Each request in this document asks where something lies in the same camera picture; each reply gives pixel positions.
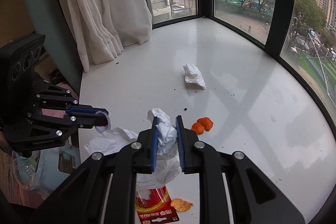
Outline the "small pink jelly cup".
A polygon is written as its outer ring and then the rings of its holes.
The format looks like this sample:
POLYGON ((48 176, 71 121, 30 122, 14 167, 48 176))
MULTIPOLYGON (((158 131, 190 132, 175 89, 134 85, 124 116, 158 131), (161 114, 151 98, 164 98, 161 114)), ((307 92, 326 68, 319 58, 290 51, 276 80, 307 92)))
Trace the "small pink jelly cup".
POLYGON ((110 117, 109 114, 105 111, 97 111, 96 115, 98 118, 96 119, 96 123, 94 125, 96 131, 98 133, 104 133, 111 129, 110 117))

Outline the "white tissue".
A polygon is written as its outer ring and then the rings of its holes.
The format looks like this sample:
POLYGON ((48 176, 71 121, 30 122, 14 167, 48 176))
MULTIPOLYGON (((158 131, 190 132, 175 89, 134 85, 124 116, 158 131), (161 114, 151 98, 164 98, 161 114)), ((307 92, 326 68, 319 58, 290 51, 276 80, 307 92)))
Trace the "white tissue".
MULTIPOLYGON (((180 161, 177 148, 177 129, 170 117, 160 108, 153 108, 147 113, 147 120, 154 126, 154 137, 149 141, 142 140, 143 152, 149 159, 151 174, 138 174, 136 189, 148 190, 166 186, 180 173, 180 161)), ((97 127, 99 136, 93 138, 85 146, 88 154, 101 152, 110 155, 119 152, 124 146, 134 143, 139 133, 123 129, 109 128, 105 131, 97 127)))

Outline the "orange peel pieces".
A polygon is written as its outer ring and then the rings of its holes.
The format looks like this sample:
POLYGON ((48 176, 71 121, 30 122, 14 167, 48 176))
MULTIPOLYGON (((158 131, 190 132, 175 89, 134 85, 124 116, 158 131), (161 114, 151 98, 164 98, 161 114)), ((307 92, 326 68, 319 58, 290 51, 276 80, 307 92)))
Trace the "orange peel pieces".
POLYGON ((199 118, 191 127, 191 130, 197 135, 202 135, 205 131, 209 132, 214 126, 209 117, 199 118))

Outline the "red battery blister pack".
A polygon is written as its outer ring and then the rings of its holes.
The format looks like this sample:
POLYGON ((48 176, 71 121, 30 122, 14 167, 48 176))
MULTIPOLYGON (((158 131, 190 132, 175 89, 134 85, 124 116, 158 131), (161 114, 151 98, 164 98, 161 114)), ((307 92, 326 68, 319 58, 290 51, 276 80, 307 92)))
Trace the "red battery blister pack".
POLYGON ((139 223, 173 223, 179 221, 179 216, 171 206, 171 198, 165 186, 136 190, 135 211, 139 223))

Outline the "white sheer curtain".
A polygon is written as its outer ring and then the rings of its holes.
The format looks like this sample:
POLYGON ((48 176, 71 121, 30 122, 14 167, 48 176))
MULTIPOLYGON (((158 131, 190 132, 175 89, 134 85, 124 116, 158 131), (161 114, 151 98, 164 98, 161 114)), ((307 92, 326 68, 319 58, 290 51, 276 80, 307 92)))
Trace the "white sheer curtain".
POLYGON ((76 42, 84 72, 110 62, 125 46, 151 37, 152 16, 145 0, 59 0, 76 42))

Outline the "orange chip crumb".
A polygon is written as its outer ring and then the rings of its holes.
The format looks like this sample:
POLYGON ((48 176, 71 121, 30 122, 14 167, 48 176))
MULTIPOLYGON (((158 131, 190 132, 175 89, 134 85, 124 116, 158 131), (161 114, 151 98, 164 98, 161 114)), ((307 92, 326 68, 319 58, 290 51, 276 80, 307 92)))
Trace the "orange chip crumb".
POLYGON ((179 212, 186 212, 190 210, 193 207, 193 203, 190 203, 188 201, 185 201, 181 198, 177 198, 175 200, 172 200, 170 203, 170 206, 173 207, 176 211, 179 212))

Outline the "trash bin with liner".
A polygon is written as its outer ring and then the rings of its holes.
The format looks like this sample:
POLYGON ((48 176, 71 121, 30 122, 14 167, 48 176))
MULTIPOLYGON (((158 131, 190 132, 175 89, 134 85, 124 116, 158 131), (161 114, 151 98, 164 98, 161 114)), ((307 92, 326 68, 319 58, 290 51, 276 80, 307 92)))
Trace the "trash bin with liner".
POLYGON ((81 164, 79 149, 68 142, 62 147, 34 151, 29 158, 17 152, 11 157, 18 184, 44 200, 81 164))

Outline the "teal green curtain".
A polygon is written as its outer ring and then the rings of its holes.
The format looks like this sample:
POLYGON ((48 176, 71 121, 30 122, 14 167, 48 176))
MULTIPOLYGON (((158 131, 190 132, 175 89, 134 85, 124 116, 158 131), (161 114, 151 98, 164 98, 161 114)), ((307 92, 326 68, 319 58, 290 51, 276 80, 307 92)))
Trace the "teal green curtain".
POLYGON ((47 53, 70 86, 80 92, 83 66, 59 1, 24 1, 36 33, 46 36, 47 53))

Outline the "small white tissue wad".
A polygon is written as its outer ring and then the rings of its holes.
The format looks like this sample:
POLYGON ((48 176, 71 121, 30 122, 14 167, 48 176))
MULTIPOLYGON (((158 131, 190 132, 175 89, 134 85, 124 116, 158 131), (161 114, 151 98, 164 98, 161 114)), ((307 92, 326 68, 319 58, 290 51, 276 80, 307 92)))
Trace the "small white tissue wad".
POLYGON ((194 64, 186 64, 183 66, 185 71, 185 82, 187 84, 196 84, 202 89, 206 88, 201 71, 194 64))

